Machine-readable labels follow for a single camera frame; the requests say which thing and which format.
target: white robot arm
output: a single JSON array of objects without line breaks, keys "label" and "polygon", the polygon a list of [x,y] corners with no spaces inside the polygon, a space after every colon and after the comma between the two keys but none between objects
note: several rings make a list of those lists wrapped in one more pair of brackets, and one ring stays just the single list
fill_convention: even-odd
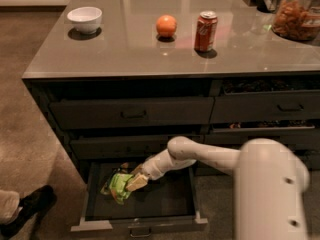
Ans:
[{"label": "white robot arm", "polygon": [[237,240],[307,240],[301,194],[309,172],[287,147],[255,139],[234,150],[176,137],[142,164],[140,174],[156,180],[196,160],[234,176]]}]

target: drawer handle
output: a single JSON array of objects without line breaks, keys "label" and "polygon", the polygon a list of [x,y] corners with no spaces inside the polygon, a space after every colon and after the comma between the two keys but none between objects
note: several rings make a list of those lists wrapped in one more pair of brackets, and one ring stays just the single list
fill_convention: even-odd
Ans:
[{"label": "drawer handle", "polygon": [[130,230],[130,236],[131,236],[132,238],[149,237],[149,236],[151,236],[151,228],[149,228],[149,234],[145,234],[145,235],[134,235],[134,234],[132,233],[132,229],[131,229],[131,230]]},{"label": "drawer handle", "polygon": [[278,105],[277,107],[282,112],[298,112],[304,110],[304,107],[300,104],[297,108],[282,108],[280,105]]},{"label": "drawer handle", "polygon": [[125,119],[144,118],[147,115],[147,111],[141,112],[121,112],[121,117]]}]

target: open drawer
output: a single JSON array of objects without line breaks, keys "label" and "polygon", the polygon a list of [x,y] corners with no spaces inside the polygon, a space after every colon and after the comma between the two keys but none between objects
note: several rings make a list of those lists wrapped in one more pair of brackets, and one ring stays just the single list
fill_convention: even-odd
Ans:
[{"label": "open drawer", "polygon": [[168,172],[161,179],[150,181],[146,187],[133,192],[124,205],[119,205],[111,196],[100,194],[106,178],[119,165],[92,164],[80,224],[71,228],[74,236],[144,237],[204,229],[207,219],[200,217],[191,168]]}]

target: food in jar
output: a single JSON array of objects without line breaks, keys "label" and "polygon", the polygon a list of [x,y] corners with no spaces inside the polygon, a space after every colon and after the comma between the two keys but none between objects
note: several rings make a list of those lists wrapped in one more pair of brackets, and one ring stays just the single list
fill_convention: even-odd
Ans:
[{"label": "food in jar", "polygon": [[282,0],[272,30],[292,40],[313,40],[320,32],[319,14],[307,11],[298,0]]}]

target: person's leg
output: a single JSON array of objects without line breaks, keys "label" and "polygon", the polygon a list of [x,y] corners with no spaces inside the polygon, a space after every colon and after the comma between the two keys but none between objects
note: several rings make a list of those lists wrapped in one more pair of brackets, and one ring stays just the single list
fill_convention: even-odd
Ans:
[{"label": "person's leg", "polygon": [[12,237],[19,232],[24,224],[37,212],[49,210],[57,201],[51,186],[44,186],[18,201],[21,209],[18,216],[9,224],[0,225],[1,234]]}]

